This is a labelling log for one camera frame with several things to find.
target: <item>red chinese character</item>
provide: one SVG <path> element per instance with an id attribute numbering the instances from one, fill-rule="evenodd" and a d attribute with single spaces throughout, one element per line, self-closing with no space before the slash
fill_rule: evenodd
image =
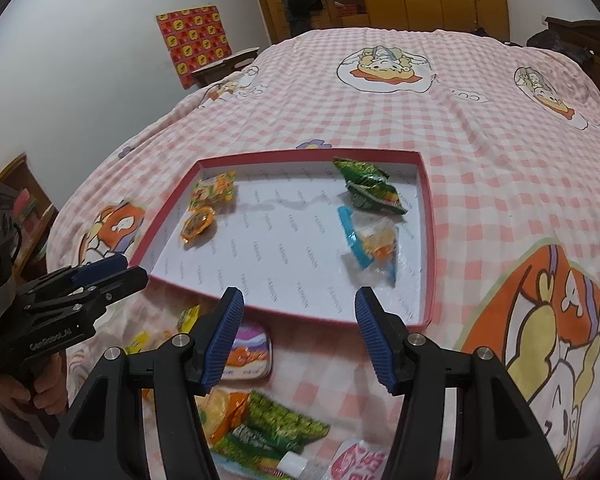
<path id="1" fill-rule="evenodd" d="M 367 453 L 360 459 L 360 465 L 364 466 L 368 471 L 375 473 L 380 469 L 382 462 L 384 461 L 384 453 Z"/>

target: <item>bedspread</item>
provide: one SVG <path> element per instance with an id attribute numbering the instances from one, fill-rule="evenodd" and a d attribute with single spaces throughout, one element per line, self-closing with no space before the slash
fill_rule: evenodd
<path id="1" fill-rule="evenodd" d="M 422 153 L 434 205 L 435 310 L 445 348 L 488 345 L 531 405 L 565 477 L 600 446 L 600 93 L 566 57 L 490 38 L 368 28 L 312 31 L 194 92 L 107 158 L 53 226 L 51 269 L 128 256 L 200 158 L 337 147 Z M 104 350 L 172 330 L 189 294 L 150 282 L 68 355 L 70 397 Z M 391 443 L 400 399 L 376 381 L 358 330 L 253 313 L 274 367 L 258 384 L 352 434 Z M 448 393 L 448 408 L 455 406 Z M 152 478 L 163 478 L 145 406 Z M 438 477 L 449 472 L 445 417 Z"/>

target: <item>red patterned paper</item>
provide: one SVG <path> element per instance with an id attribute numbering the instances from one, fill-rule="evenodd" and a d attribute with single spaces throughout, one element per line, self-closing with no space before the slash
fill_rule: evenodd
<path id="1" fill-rule="evenodd" d="M 177 10 L 156 16 L 182 87 L 191 88 L 191 72 L 231 55 L 216 6 Z"/>

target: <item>human hand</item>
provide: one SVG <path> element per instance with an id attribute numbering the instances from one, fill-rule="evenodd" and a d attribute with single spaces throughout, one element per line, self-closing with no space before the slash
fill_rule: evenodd
<path id="1" fill-rule="evenodd" d="M 37 395 L 33 398 L 33 405 L 45 410 L 49 415 L 61 413 L 67 404 L 66 378 L 64 374 L 64 361 L 60 354 L 53 354 L 49 358 L 42 373 L 33 381 Z M 29 402 L 30 393 L 19 381 L 11 376 L 0 376 L 0 405 L 19 414 L 17 402 Z"/>

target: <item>metal bolt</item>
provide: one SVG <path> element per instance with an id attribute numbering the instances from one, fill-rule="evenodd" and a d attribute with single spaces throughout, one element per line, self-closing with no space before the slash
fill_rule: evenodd
<path id="1" fill-rule="evenodd" d="M 189 344 L 189 341 L 191 341 L 191 339 L 187 334 L 176 334 L 173 336 L 171 343 L 173 343 L 174 346 L 186 346 Z"/>
<path id="2" fill-rule="evenodd" d="M 117 346 L 112 346 L 111 348 L 107 348 L 104 352 L 104 358 L 109 361 L 113 361 L 120 357 L 120 348 Z"/>
<path id="3" fill-rule="evenodd" d="M 487 348 L 486 346 L 481 346 L 480 348 L 478 348 L 477 352 L 478 357 L 480 359 L 484 359 L 485 361 L 488 361 L 489 359 L 493 358 L 493 351 L 491 350 L 491 348 Z"/>
<path id="4" fill-rule="evenodd" d="M 407 341 L 414 346 L 422 346 L 427 342 L 427 338 L 422 334 L 414 332 L 413 334 L 409 334 Z"/>

